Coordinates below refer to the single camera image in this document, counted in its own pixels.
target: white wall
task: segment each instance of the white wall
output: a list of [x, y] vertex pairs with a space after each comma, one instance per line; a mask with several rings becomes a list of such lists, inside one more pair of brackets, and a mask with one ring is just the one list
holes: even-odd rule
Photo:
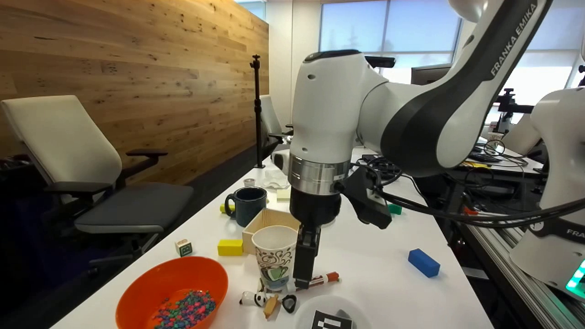
[[293, 95], [300, 64], [318, 52], [320, 31], [318, 0], [269, 0], [269, 75], [271, 97], [282, 125], [293, 123]]

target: paper cup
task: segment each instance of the paper cup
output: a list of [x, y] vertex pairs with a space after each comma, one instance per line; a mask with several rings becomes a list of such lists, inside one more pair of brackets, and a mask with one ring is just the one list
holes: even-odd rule
[[296, 231], [283, 225], [260, 229], [252, 236], [262, 282], [269, 291], [283, 291], [293, 273]]

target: computer monitor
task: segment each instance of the computer monitor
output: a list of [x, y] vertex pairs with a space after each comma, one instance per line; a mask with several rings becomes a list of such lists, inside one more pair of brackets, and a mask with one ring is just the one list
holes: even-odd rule
[[411, 68], [411, 84], [430, 84], [442, 79], [452, 66], [421, 66]]

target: wooden wall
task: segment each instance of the wooden wall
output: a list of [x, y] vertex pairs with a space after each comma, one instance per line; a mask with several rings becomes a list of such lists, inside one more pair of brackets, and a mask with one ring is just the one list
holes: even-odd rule
[[[234, 0], [0, 0], [0, 99], [77, 95], [121, 154], [170, 152], [139, 179], [187, 183], [254, 145], [254, 53], [267, 94], [269, 28]], [[0, 158], [17, 152], [0, 116]]]

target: cup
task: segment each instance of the cup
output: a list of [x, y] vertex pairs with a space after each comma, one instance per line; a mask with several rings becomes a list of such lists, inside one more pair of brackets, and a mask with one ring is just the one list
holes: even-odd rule
[[291, 227], [271, 225], [252, 236], [262, 282], [271, 293], [283, 291], [289, 284], [296, 234]]
[[260, 211], [267, 207], [267, 190], [245, 187], [225, 198], [225, 214], [236, 220], [240, 227], [247, 227]]

